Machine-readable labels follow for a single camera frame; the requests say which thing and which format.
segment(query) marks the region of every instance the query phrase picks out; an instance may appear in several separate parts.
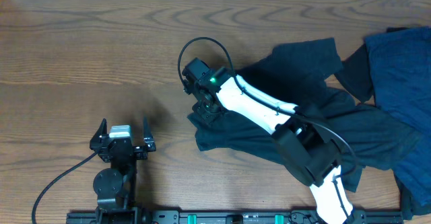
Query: wooden surface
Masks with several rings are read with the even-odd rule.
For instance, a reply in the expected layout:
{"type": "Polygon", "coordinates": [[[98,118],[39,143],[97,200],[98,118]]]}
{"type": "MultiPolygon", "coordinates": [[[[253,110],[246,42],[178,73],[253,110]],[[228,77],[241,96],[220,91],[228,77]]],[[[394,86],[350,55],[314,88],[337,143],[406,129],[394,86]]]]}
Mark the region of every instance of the wooden surface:
{"type": "MultiPolygon", "coordinates": [[[[240,68],[282,42],[335,37],[341,58],[366,35],[389,26],[431,24],[431,0],[4,0],[0,13],[0,222],[29,223],[40,191],[92,152],[100,121],[150,117],[157,152],[139,164],[138,200],[182,209],[311,207],[310,190],[280,165],[228,149],[199,152],[186,119],[195,102],[183,93],[176,60],[196,36],[211,36],[240,68]]],[[[199,57],[226,63],[208,42],[199,57]]],[[[330,86],[340,87],[334,77],[330,86]]],[[[70,210],[92,210],[91,160],[55,184],[39,223],[64,223],[70,210]]],[[[367,168],[352,203],[397,209],[391,171],[367,168]]],[[[429,223],[418,217],[412,223],[429,223]]]]}

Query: blue cloth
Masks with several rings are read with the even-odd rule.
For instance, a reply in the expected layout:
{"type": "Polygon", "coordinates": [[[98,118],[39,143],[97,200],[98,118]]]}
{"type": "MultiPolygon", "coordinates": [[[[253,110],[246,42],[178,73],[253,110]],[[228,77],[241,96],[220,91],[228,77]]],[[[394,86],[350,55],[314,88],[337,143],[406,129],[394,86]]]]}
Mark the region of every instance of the blue cloth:
{"type": "Polygon", "coordinates": [[[427,135],[393,167],[422,205],[431,203],[431,29],[366,38],[376,105],[427,135]]]}

